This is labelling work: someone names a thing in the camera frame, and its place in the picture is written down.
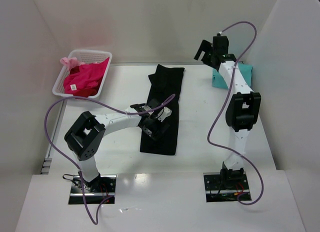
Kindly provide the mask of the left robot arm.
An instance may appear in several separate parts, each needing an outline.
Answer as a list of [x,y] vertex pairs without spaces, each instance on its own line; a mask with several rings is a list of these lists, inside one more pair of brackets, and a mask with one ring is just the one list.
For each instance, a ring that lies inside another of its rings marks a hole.
[[172,115],[172,110],[166,106],[155,110],[159,104],[154,99],[152,102],[155,105],[133,104],[124,113],[93,115],[85,111],[67,131],[64,140],[76,157],[88,191],[98,192],[103,184],[96,166],[95,154],[105,136],[126,128],[139,127],[143,134],[156,141],[169,128],[167,118]]

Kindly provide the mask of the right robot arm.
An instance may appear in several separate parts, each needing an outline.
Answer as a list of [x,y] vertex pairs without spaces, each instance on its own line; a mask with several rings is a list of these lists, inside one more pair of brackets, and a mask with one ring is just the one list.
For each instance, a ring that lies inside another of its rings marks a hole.
[[203,40],[194,56],[198,60],[204,53],[201,61],[217,69],[230,90],[225,111],[225,121],[230,129],[229,148],[235,150],[222,163],[220,182],[225,189],[235,187],[244,176],[245,147],[249,132],[258,120],[261,95],[253,92],[245,81],[234,54],[228,52],[228,37],[218,33],[212,42]]

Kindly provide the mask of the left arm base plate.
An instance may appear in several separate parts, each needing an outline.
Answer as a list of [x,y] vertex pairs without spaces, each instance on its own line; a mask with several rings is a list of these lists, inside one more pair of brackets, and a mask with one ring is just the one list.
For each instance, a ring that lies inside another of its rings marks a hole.
[[[79,175],[64,174],[64,180],[71,182],[68,204],[69,205],[83,205],[83,193],[81,180]],[[101,175],[100,181],[87,187],[84,183],[84,196],[87,204],[98,205],[106,199],[104,204],[115,203],[116,191],[116,175]]]

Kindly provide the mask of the black t shirt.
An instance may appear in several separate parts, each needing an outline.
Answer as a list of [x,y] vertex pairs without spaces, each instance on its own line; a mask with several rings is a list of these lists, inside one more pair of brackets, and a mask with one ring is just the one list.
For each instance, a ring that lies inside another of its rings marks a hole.
[[156,71],[148,76],[151,83],[147,105],[158,107],[171,95],[175,97],[163,108],[153,112],[155,116],[156,138],[141,134],[140,152],[174,156],[176,154],[179,131],[179,99],[182,90],[184,67],[168,68],[157,65]]

